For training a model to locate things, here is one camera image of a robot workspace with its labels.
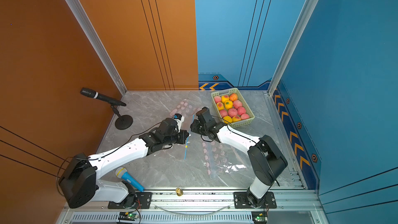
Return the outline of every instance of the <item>brass fitting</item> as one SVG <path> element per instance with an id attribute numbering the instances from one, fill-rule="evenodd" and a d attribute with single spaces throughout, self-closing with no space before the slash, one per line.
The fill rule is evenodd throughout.
<path id="1" fill-rule="evenodd" d="M 178 195 L 179 197 L 182 196 L 182 194 L 183 194 L 182 189 L 176 188 L 176 193 L 177 193 L 177 195 Z"/>

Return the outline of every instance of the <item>blue straw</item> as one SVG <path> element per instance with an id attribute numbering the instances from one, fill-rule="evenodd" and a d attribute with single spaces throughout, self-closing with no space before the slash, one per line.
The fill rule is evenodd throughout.
<path id="1" fill-rule="evenodd" d="M 193 119 L 195 118 L 195 114 L 193 114 L 192 115 L 192 122 L 191 122 L 191 124 L 193 123 Z M 189 130 L 188 131 L 188 137 L 187 137 L 187 143 L 185 144 L 185 155 L 184 155 L 184 160 L 185 160 L 185 158 L 187 157 L 187 147 L 188 147 L 188 139 L 189 139 L 189 135 L 190 135 L 190 132 L 191 130 Z"/>

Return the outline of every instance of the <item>vent grille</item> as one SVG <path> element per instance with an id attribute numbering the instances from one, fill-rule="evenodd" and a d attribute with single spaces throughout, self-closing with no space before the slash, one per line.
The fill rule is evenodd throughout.
<path id="1" fill-rule="evenodd" d="M 222 212 L 211 216 L 203 216 L 208 212 L 185 212 L 190 216 L 176 216 L 165 212 L 143 211 L 141 223 L 253 223 L 251 212 Z M 118 222 L 119 211 L 107 212 L 74 212 L 71 223 Z"/>

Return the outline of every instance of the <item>green plastic basket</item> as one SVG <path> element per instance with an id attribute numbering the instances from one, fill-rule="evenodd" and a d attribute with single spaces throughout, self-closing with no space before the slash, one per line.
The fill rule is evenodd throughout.
<path id="1" fill-rule="evenodd" d="M 246 100 L 243 98 L 242 94 L 239 92 L 239 89 L 237 89 L 236 87 L 211 93 L 213 107 L 216 109 L 217 116 L 221 118 L 220 112 L 218 111 L 218 108 L 216 106 L 216 102 L 214 102 L 214 97 L 218 96 L 218 95 L 219 96 L 231 95 L 232 93 L 236 93 L 238 95 L 238 100 L 240 100 L 242 102 L 243 106 L 246 109 L 246 113 L 249 114 L 250 118 L 242 120 L 242 121 L 231 123 L 231 124 L 229 124 L 230 127 L 235 128 L 235 127 L 244 126 L 246 124 L 250 124 L 251 121 L 254 119 L 254 114 L 251 111 L 251 109 L 248 106 L 248 104 L 246 103 Z"/>

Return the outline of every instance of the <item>blue toy microphone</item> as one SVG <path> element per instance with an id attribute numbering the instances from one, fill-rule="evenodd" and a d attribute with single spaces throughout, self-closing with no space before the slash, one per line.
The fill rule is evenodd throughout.
<path id="1" fill-rule="evenodd" d="M 134 186 L 137 190 L 143 192 L 144 187 L 139 184 L 126 170 L 124 167 L 120 167 L 115 172 L 118 178 L 122 178 L 123 180 L 129 182 L 132 186 Z"/>

